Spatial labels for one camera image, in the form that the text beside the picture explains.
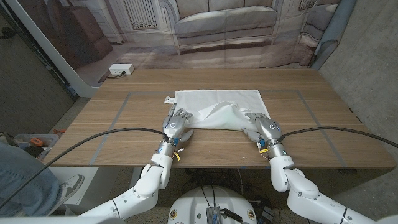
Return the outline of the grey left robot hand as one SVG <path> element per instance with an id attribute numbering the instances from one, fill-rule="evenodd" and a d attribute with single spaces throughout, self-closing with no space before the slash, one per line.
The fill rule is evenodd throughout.
<path id="1" fill-rule="evenodd" d="M 162 131 L 167 135 L 168 142 L 177 145 L 179 142 L 186 142 L 193 134 L 193 130 L 185 132 L 186 122 L 193 116 L 193 114 L 185 111 L 183 108 L 175 110 L 177 104 L 174 103 L 169 110 L 168 115 L 162 123 Z"/>

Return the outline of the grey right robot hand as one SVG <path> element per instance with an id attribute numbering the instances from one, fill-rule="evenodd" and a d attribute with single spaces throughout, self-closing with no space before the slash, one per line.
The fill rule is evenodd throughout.
<path id="1" fill-rule="evenodd" d="M 258 145 L 265 147 L 271 142 L 278 142 L 278 139 L 282 136 L 279 124 L 265 114 L 246 113 L 245 116 L 249 117 L 250 122 L 255 124 L 257 131 L 250 131 L 247 128 L 241 128 L 241 131 Z"/>

